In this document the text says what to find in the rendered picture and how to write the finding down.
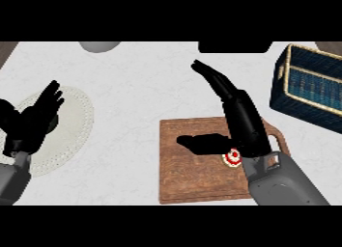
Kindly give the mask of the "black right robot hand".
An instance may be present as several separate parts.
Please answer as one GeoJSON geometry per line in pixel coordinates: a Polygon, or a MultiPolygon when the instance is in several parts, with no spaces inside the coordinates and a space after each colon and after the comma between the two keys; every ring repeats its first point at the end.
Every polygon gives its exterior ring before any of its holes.
{"type": "Polygon", "coordinates": [[[225,154],[235,149],[241,157],[263,156],[272,150],[262,119],[246,91],[198,60],[192,61],[191,69],[204,78],[222,101],[229,137],[218,133],[181,135],[176,137],[176,143],[197,155],[225,154]]]}

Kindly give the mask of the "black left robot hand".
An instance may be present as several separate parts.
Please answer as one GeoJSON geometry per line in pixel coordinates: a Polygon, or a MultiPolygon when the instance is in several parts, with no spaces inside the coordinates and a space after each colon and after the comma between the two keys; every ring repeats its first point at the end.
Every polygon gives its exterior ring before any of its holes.
{"type": "Polygon", "coordinates": [[[37,152],[49,122],[64,102],[58,87],[60,83],[52,80],[35,103],[21,112],[5,99],[0,98],[0,128],[5,132],[2,154],[7,157],[18,151],[29,154],[37,152]]]}

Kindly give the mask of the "red and white cupcake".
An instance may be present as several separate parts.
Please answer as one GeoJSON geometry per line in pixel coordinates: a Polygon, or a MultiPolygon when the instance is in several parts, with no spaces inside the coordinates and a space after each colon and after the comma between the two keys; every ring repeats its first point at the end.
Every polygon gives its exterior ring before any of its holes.
{"type": "Polygon", "coordinates": [[[222,162],[229,168],[237,168],[241,164],[241,156],[237,149],[231,149],[225,154],[220,155],[222,162]]]}

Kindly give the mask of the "brown wooden cutting board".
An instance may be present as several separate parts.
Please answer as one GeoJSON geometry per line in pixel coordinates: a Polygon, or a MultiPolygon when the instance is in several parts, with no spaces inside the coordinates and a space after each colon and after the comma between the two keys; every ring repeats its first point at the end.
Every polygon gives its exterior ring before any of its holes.
{"type": "Polygon", "coordinates": [[[222,117],[158,121],[158,202],[164,204],[249,199],[241,167],[229,168],[222,155],[194,155],[176,143],[181,135],[228,136],[222,117]]]}

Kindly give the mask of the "dark blue wicker basket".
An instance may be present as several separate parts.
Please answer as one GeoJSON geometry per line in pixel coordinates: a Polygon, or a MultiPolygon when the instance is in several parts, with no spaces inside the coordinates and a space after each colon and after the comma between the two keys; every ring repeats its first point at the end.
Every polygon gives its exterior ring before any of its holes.
{"type": "Polygon", "coordinates": [[[275,61],[269,107],[342,134],[342,56],[299,44],[285,46],[275,61]]]}

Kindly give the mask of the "white round placemat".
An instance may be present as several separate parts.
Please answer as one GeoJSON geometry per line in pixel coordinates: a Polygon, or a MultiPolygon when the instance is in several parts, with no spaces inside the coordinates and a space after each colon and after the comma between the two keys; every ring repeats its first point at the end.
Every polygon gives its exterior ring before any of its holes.
{"type": "Polygon", "coordinates": [[[60,86],[63,104],[48,128],[39,150],[30,156],[29,172],[39,177],[54,172],[79,152],[91,133],[94,107],[86,94],[60,86]]]}

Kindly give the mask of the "black appliance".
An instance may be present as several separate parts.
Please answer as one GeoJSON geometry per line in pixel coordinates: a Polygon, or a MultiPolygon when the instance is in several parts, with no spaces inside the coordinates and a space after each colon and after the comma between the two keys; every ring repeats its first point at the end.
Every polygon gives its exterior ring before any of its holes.
{"type": "Polygon", "coordinates": [[[200,41],[197,50],[200,53],[265,53],[271,44],[269,41],[200,41]]]}

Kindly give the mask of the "grey rounded object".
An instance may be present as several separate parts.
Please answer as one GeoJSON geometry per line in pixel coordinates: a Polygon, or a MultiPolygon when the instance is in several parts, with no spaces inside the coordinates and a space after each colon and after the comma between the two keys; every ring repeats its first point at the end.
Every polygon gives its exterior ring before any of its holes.
{"type": "Polygon", "coordinates": [[[79,45],[88,52],[102,53],[119,45],[119,41],[82,41],[79,45]]]}

